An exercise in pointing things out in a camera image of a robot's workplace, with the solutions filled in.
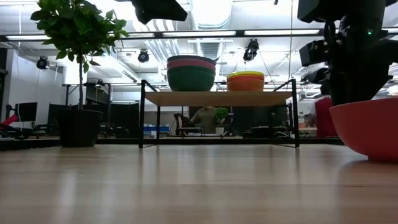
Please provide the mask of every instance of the black plant pot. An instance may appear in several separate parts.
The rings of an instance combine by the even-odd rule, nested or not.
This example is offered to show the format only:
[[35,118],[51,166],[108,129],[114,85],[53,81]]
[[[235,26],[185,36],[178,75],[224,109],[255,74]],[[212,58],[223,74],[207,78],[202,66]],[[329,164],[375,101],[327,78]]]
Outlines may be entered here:
[[92,147],[103,114],[90,110],[61,110],[58,117],[62,147]]

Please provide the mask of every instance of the pink bowl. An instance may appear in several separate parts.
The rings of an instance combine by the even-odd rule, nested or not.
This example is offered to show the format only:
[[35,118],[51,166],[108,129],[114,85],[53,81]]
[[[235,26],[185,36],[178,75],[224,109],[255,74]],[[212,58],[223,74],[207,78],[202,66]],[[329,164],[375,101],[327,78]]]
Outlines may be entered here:
[[330,108],[336,131],[352,150],[369,160],[398,162],[398,98]]
[[182,67],[182,66],[201,66],[201,67],[212,69],[214,71],[216,70],[216,67],[212,63],[205,62],[204,60],[178,59],[178,60],[173,60],[173,61],[167,63],[167,69],[172,69],[172,68]]

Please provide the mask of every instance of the person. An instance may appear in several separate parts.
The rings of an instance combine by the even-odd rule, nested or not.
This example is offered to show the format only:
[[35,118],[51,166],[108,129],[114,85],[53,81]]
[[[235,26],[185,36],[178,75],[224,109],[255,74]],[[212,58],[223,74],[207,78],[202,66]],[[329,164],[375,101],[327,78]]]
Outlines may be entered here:
[[337,137],[338,135],[329,112],[329,109],[333,106],[329,87],[322,85],[321,94],[322,97],[315,100],[310,108],[309,123],[317,126],[318,138]]
[[191,123],[200,123],[202,126],[202,130],[204,130],[205,134],[215,134],[216,133],[216,121],[214,112],[217,108],[212,106],[205,106],[202,109],[198,110],[198,112],[191,119]]

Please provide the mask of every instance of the plant stem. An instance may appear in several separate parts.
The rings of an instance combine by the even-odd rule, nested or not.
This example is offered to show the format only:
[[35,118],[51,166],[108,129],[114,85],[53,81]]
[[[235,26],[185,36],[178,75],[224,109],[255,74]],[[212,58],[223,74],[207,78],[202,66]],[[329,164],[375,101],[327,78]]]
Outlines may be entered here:
[[83,56],[79,55],[79,110],[83,109]]

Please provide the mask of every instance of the small potted plant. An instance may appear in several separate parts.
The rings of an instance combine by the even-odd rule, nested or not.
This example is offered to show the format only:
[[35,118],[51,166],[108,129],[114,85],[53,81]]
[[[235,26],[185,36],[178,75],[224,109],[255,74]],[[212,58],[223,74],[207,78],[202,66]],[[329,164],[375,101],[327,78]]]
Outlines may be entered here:
[[83,72],[90,65],[99,66],[93,57],[102,56],[105,51],[114,50],[115,41],[128,36],[123,30],[125,20],[119,20],[113,11],[105,16],[97,7],[85,0],[40,0],[39,11],[32,14],[33,21],[38,21],[38,30],[43,30],[49,40],[43,44],[53,44],[58,50],[57,59],[68,59],[79,64],[78,110],[60,111],[61,145],[63,147],[94,146],[102,113],[83,110]]
[[[228,116],[228,110],[226,108],[217,108],[214,111],[214,119],[216,124],[223,124],[227,116]],[[219,135],[223,135],[224,128],[221,127],[216,128],[216,133]]]

